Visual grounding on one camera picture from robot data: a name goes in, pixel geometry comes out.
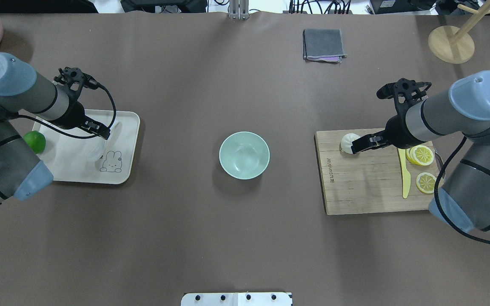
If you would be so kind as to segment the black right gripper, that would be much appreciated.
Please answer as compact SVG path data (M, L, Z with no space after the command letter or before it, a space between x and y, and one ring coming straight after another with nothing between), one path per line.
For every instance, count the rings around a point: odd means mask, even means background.
M358 154L391 145L400 149L408 149L426 143L412 135L406 123L406 115L412 106L426 100L427 91L431 86L431 82L417 82L407 78L383 85L377 91L376 96L378 99L393 99L396 115L387 121L384 130L353 141L353 153Z

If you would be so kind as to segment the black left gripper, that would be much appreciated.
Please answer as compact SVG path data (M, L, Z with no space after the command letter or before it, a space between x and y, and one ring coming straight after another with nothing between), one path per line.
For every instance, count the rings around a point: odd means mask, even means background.
M53 120L53 124L64 130L80 128L94 136L109 139L111 129L105 124L95 121L85 115L83 105L78 102L83 88L98 89L99 82L94 77L88 75L79 68L59 68L60 75L55 76L54 80L58 83L57 88L62 89L68 98L68 107L64 114L58 119Z

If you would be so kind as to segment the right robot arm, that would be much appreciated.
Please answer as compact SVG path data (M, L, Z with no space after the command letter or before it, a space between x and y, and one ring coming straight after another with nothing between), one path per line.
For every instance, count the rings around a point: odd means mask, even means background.
M377 97L393 99L396 115L383 130L353 141L351 152L410 149L460 132L428 209L465 238L490 245L490 70L461 78L433 97L429 88L430 82L406 78L381 87Z

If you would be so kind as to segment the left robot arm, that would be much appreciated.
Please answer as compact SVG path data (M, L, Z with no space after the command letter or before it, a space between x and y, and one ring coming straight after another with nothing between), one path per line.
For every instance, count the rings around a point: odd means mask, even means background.
M79 68L60 68L53 81L40 75L31 65L12 54L0 52L0 205L8 198L31 196L53 181L53 174L27 145L11 120L27 119L58 133L79 128L87 138L109 139L111 126L85 114L79 97L84 88L103 89L94 77Z

